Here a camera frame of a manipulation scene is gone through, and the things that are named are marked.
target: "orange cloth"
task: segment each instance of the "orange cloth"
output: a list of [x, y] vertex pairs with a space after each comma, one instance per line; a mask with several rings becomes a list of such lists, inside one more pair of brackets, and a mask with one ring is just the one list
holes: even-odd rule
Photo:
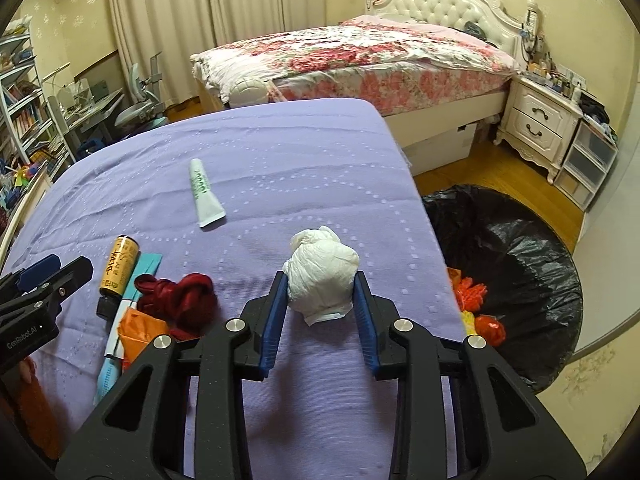
[[[56, 419], [35, 376], [33, 361], [27, 358], [20, 363], [20, 366], [28, 370], [28, 376], [25, 376], [21, 370], [20, 385], [17, 392], [12, 395], [15, 406], [31, 441], [43, 451], [44, 455], [56, 460], [60, 457], [60, 438]], [[0, 397], [0, 410], [9, 420], [15, 420], [14, 409], [2, 397]]]
[[151, 317], [135, 308], [128, 308], [120, 324], [118, 336], [124, 347], [124, 358], [132, 363], [146, 345], [162, 334], [168, 334], [169, 326], [161, 319]]

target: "floral bedspread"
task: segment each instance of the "floral bedspread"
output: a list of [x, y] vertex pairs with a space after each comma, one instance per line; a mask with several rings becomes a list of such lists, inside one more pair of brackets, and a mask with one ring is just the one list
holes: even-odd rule
[[[237, 82], [258, 79], [273, 82], [271, 100], [359, 97], [386, 115], [425, 107], [418, 102], [439, 104], [499, 88], [518, 70], [511, 56], [462, 32], [372, 16], [237, 41], [191, 60], [222, 102]], [[429, 70], [437, 67], [448, 70]], [[316, 79], [316, 87], [287, 86], [286, 78], [300, 75]]]
[[502, 88], [507, 79], [500, 74], [399, 61], [284, 78], [270, 85], [269, 96], [270, 102], [329, 97], [364, 99], [382, 116], [389, 116], [483, 95]]

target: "red cloth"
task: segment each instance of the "red cloth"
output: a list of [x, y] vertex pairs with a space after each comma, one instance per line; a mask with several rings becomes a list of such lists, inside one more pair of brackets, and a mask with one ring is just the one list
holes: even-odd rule
[[218, 310], [213, 282], [204, 274], [187, 274], [180, 283], [140, 274], [134, 284], [142, 293], [138, 310], [164, 319], [172, 326], [171, 335], [178, 340], [203, 335]]

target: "bookshelf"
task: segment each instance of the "bookshelf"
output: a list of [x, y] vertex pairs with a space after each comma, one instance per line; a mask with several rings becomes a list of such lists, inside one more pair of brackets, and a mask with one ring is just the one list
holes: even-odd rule
[[[76, 158], [53, 118], [42, 91], [30, 32], [0, 38], [0, 152], [15, 153], [31, 164], [36, 152], [47, 157], [47, 173], [55, 180]], [[35, 78], [28, 79], [33, 71]]]

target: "trash bin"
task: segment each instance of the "trash bin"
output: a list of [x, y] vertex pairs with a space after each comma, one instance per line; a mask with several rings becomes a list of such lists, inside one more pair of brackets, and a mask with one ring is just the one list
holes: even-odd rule
[[565, 244], [531, 209], [481, 186], [422, 197], [449, 267], [488, 289], [480, 314], [507, 333], [497, 351], [534, 392], [558, 377], [582, 324], [582, 287]]

